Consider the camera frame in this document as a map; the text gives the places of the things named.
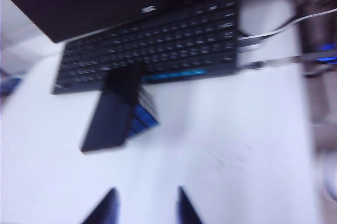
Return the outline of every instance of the black keyboard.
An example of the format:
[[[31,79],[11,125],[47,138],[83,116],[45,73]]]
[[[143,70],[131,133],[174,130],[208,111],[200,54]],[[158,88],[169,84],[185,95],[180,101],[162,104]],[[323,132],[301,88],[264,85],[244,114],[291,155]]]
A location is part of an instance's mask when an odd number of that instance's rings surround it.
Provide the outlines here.
[[[237,0],[205,0],[68,42],[54,93],[97,90],[108,71],[143,61],[143,82],[236,71]]]

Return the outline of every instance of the blue light strip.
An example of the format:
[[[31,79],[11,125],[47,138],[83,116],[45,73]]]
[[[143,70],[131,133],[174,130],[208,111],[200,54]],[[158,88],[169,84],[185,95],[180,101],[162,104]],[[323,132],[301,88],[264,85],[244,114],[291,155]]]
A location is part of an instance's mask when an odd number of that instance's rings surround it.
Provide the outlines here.
[[[337,60],[337,57],[322,57],[317,59],[317,61],[319,62],[327,62],[327,61],[333,61],[333,60]]]
[[[336,45],[333,43],[328,43],[328,44],[324,44],[323,46],[321,46],[321,51],[327,51],[327,50],[332,50],[336,48]]]
[[[142,77],[142,81],[163,80],[163,79],[171,79],[171,78],[181,77],[181,76],[202,75],[206,73],[207,73],[206,70],[188,70],[188,71],[181,71],[181,72],[175,72],[175,73],[165,73],[165,74],[144,76]]]

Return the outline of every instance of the keyboard key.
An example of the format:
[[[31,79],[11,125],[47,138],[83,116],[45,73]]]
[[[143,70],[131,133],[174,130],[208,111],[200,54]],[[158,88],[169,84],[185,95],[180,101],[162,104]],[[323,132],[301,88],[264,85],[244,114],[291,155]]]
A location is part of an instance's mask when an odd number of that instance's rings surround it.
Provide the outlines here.
[[[124,43],[124,50],[130,50],[132,48],[131,43]]]
[[[207,24],[207,25],[205,25],[205,31],[207,33],[210,33],[210,32],[212,32],[214,30],[215,30],[215,26],[213,24]]]
[[[148,53],[149,53],[149,54],[155,54],[156,52],[157,52],[156,47],[150,46],[150,47],[148,48]]]
[[[157,36],[156,41],[157,41],[157,43],[163,43],[164,42],[164,36],[163,35]]]
[[[218,30],[222,30],[225,28],[230,28],[234,26],[234,22],[233,21],[220,21],[216,24],[216,27]]]
[[[184,41],[176,41],[175,42],[175,48],[176,49],[181,49],[181,48],[183,48],[184,47]]]
[[[173,62],[172,64],[171,64],[171,69],[173,69],[173,70],[178,70],[178,69],[180,69],[181,68],[181,64],[180,64],[180,62]]]
[[[187,28],[189,26],[188,22],[183,20],[179,23],[180,28]]]
[[[185,41],[185,46],[187,46],[187,47],[194,46],[194,44],[195,44],[194,38],[187,38],[184,41]]]
[[[202,45],[205,43],[205,37],[204,36],[198,36],[195,38],[195,43],[197,45]]]
[[[151,45],[155,44],[155,40],[153,38],[148,38],[148,39],[146,39],[146,43],[147,43],[147,45],[151,46]]]
[[[209,54],[211,52],[211,47],[210,46],[202,46],[200,49],[201,54]]]
[[[125,54],[124,53],[118,53],[118,59],[122,60],[125,58]]]
[[[195,35],[200,35],[203,33],[203,28],[201,26],[196,26],[194,29],[193,29],[193,33]]]
[[[219,33],[219,39],[226,40],[234,37],[233,31],[222,31]]]
[[[133,51],[131,52],[131,54],[132,54],[133,57],[139,57],[139,56],[140,56],[139,50],[133,50]]]
[[[122,41],[123,41],[123,42],[128,42],[128,41],[129,41],[129,36],[128,36],[128,35],[124,35],[124,36],[122,37]]]
[[[181,39],[182,37],[183,37],[183,35],[182,35],[181,31],[176,31],[176,32],[174,32],[174,38],[175,38],[176,40],[179,40],[179,39]]]
[[[160,61],[164,62],[164,61],[167,61],[169,59],[169,54],[167,53],[162,53],[160,55]]]
[[[172,42],[169,42],[166,44],[166,50],[173,50],[174,49],[174,45]]]
[[[221,45],[223,46],[223,50],[233,50],[234,49],[234,43],[232,41],[222,42]]]
[[[173,35],[172,35],[171,33],[166,34],[166,35],[165,35],[165,40],[166,40],[166,41],[171,41],[171,40],[173,40]]]
[[[153,35],[159,35],[160,33],[161,33],[160,28],[158,28],[158,27],[152,28],[152,34]]]
[[[198,47],[193,47],[193,48],[190,49],[190,55],[191,56],[198,56],[199,53],[200,53],[200,51],[199,51]]]
[[[151,37],[152,36],[152,30],[148,29],[145,31],[145,37]]]
[[[192,29],[185,29],[184,30],[184,36],[185,37],[191,37],[192,36]]]
[[[218,53],[222,51],[222,45],[220,43],[215,43],[211,45],[212,53]]]
[[[139,43],[138,42],[133,42],[132,43],[132,48],[138,48],[139,47]]]
[[[201,22],[202,24],[206,24],[206,23],[208,23],[209,21],[211,21],[211,16],[210,16],[209,14],[203,15],[203,16],[200,17],[200,22]]]
[[[162,64],[156,64],[154,66],[154,71],[155,72],[161,72],[161,71],[164,71],[164,66]]]
[[[214,33],[210,33],[206,36],[208,42],[215,42],[216,41],[216,35]]]
[[[200,15],[203,14],[205,12],[204,7],[202,5],[198,5],[196,7],[193,8],[193,14],[194,15]]]
[[[153,73],[154,72],[154,68],[152,65],[146,65],[145,66],[145,70],[149,73]]]
[[[222,55],[221,57],[221,62],[232,62],[234,59],[232,56],[228,56],[228,55]]]
[[[175,22],[171,24],[171,30],[172,31],[177,31],[179,29],[179,23]]]
[[[178,52],[177,51],[170,52],[170,59],[175,60],[177,58],[178,58]]]
[[[145,64],[151,63],[151,60],[152,60],[152,59],[151,59],[151,57],[149,57],[149,56],[146,56],[146,57],[143,58],[143,61],[144,61]]]
[[[199,58],[193,59],[192,65],[193,66],[200,66],[201,65],[200,59]]]
[[[207,3],[206,10],[208,12],[213,12],[219,9],[219,2],[218,1],[211,1]]]
[[[190,20],[190,26],[196,26],[199,25],[199,20],[195,17]]]
[[[157,63],[157,62],[159,62],[159,56],[158,56],[158,55],[153,55],[153,56],[151,57],[151,62],[152,62],[152,63]]]
[[[235,1],[227,1],[227,2],[222,2],[221,6],[224,8],[231,8],[236,5]]]
[[[146,46],[146,40],[140,40],[139,46]]]
[[[201,63],[204,65],[210,65],[214,63],[214,60],[211,56],[200,58]]]
[[[181,66],[182,67],[190,67],[191,66],[191,62],[189,60],[183,60],[181,62]]]
[[[182,49],[178,51],[178,54],[180,58],[186,58],[189,55],[189,51],[186,49]]]
[[[165,45],[164,44],[159,44],[157,45],[157,52],[164,52],[165,51]]]
[[[170,27],[169,27],[168,25],[162,26],[162,32],[163,32],[163,33],[167,33],[167,32],[169,32],[169,31],[170,31]]]

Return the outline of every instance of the blue object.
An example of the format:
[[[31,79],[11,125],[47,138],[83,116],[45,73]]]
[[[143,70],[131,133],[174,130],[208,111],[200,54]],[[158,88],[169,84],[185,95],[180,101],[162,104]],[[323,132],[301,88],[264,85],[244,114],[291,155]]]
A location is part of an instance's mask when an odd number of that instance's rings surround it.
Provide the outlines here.
[[[11,94],[15,90],[20,81],[21,77],[17,76],[9,77],[3,80],[0,85],[0,95],[3,96]]]
[[[337,57],[322,57],[317,59],[319,62],[327,62],[327,61],[334,61],[337,60]]]
[[[336,48],[336,45],[333,43],[328,43],[328,44],[324,44],[323,46],[321,46],[321,51],[328,51],[328,50],[332,50]]]
[[[206,73],[207,73],[206,70],[188,70],[188,71],[181,71],[181,72],[175,72],[175,73],[166,73],[166,74],[144,76],[142,78],[142,81],[172,79],[172,78],[175,78],[175,77],[202,75],[202,74],[206,74]]]

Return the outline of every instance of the blurry background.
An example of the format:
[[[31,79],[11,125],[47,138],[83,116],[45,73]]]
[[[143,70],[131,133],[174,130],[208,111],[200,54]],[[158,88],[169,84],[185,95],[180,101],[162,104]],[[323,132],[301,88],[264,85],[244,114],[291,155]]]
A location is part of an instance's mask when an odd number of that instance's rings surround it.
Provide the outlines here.
[[[0,74],[3,82],[9,77],[24,77],[39,60],[60,53],[63,43],[54,44],[45,35],[40,35],[41,31],[10,0],[0,2]],[[307,79],[307,88],[316,146],[318,192],[326,223],[333,224],[337,223],[337,201],[328,196],[323,171],[329,160],[337,163],[336,154],[327,154],[337,149],[337,72]],[[5,96],[1,104],[5,105]]]

